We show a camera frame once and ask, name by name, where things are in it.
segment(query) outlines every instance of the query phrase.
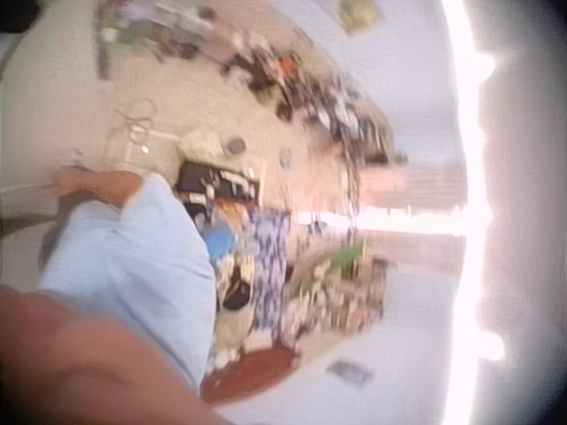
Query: hand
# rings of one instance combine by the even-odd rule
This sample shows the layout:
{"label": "hand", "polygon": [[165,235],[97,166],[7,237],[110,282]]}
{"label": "hand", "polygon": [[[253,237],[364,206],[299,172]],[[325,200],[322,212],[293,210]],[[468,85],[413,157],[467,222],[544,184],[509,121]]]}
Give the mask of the hand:
{"label": "hand", "polygon": [[51,176],[53,190],[58,197],[71,195],[84,188],[85,177],[91,173],[73,166],[60,168]]}

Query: person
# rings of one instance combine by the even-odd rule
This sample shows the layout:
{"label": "person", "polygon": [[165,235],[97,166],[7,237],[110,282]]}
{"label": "person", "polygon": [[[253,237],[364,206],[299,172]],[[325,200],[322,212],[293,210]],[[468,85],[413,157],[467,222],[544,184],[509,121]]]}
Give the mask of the person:
{"label": "person", "polygon": [[226,423],[198,397],[214,271],[166,181],[64,168],[53,187],[75,206],[40,290],[0,287],[0,422]]}

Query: white wall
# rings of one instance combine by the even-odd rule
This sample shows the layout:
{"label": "white wall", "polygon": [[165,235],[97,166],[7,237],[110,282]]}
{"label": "white wall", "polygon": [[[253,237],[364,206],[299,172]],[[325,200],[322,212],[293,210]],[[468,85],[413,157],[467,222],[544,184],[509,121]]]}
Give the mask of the white wall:
{"label": "white wall", "polygon": [[384,21],[354,37],[314,2],[271,2],[362,85],[411,162],[462,159],[440,1],[381,0]]}
{"label": "white wall", "polygon": [[[438,277],[391,271],[379,324],[274,389],[221,413],[239,425],[438,423],[446,393],[453,288],[453,282]],[[325,372],[343,358],[374,370],[374,380],[357,389]]]}

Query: blue patterned cloth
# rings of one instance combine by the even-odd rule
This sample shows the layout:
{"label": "blue patterned cloth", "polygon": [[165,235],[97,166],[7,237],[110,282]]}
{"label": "blue patterned cloth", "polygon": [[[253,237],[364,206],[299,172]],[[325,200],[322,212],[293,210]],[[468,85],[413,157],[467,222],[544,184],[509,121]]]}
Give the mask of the blue patterned cloth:
{"label": "blue patterned cloth", "polygon": [[255,304],[254,327],[269,328],[272,336],[277,337],[282,314],[290,214],[254,210],[250,214],[250,221],[257,248],[252,295]]}

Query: cluttered floor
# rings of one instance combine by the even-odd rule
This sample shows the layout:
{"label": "cluttered floor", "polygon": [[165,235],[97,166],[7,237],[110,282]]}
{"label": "cluttered floor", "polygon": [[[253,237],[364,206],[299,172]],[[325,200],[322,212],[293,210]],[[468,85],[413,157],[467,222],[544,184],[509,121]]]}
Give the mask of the cluttered floor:
{"label": "cluttered floor", "polygon": [[342,75],[225,12],[142,0],[94,10],[98,77],[110,83],[102,166],[163,174],[212,241],[202,395],[216,404],[273,386],[382,317],[388,263],[317,214],[352,214],[353,167],[398,160]]}

